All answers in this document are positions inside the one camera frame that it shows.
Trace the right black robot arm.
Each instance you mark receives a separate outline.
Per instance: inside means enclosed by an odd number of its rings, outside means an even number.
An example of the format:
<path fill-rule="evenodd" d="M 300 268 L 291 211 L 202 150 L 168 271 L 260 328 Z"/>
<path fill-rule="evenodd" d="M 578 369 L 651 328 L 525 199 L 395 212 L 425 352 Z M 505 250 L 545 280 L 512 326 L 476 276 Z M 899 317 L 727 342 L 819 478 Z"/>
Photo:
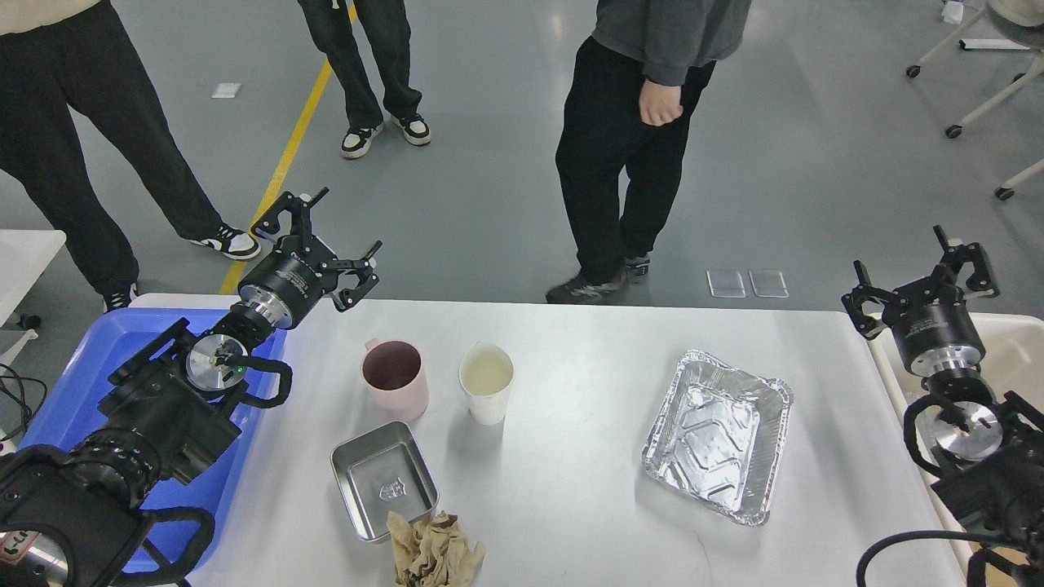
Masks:
<path fill-rule="evenodd" d="M 981 374 L 984 343 L 968 298 L 999 294 L 984 249 L 954 244 L 941 226 L 942 248 L 929 275 L 897 289 L 873 286 L 854 261 L 857 284 L 843 308 L 862 338 L 891 331 L 904 369 L 923 394 L 902 417 L 903 442 L 914 464 L 935 477 L 931 489 L 962 525 L 911 531 L 873 543 L 859 558 L 856 583 L 867 583 L 873 558 L 917 540 L 976 543 L 966 583 L 987 584 L 994 567 L 1018 586 L 1043 583 L 1042 413 L 1014 391 L 997 398 Z"/>

